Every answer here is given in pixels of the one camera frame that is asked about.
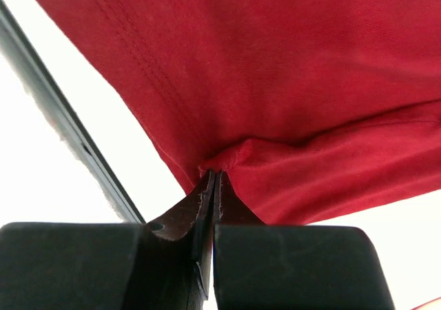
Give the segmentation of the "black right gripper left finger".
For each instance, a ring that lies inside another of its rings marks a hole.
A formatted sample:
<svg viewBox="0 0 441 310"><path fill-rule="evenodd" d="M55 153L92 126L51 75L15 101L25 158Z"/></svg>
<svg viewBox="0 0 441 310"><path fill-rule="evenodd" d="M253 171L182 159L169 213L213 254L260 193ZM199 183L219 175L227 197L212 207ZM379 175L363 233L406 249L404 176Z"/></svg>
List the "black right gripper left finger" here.
<svg viewBox="0 0 441 310"><path fill-rule="evenodd" d="M146 224L1 228L2 309L201 309L215 173Z"/></svg>

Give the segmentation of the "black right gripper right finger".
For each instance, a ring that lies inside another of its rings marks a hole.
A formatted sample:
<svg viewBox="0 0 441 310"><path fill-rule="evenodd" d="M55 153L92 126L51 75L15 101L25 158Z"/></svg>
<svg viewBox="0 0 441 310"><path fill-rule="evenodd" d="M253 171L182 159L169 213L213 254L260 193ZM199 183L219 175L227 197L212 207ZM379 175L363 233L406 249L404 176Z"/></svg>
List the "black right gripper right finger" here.
<svg viewBox="0 0 441 310"><path fill-rule="evenodd" d="M214 188L219 309L392 309L376 249L356 227L266 225L225 172Z"/></svg>

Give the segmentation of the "red t-shirt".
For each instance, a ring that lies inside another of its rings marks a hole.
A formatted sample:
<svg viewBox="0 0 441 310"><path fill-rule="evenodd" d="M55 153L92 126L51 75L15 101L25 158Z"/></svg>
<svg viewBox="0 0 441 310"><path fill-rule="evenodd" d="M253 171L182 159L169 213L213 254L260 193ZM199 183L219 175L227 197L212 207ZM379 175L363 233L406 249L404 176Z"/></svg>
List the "red t-shirt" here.
<svg viewBox="0 0 441 310"><path fill-rule="evenodd" d="M37 0L190 192L266 223L440 188L440 0Z"/></svg>

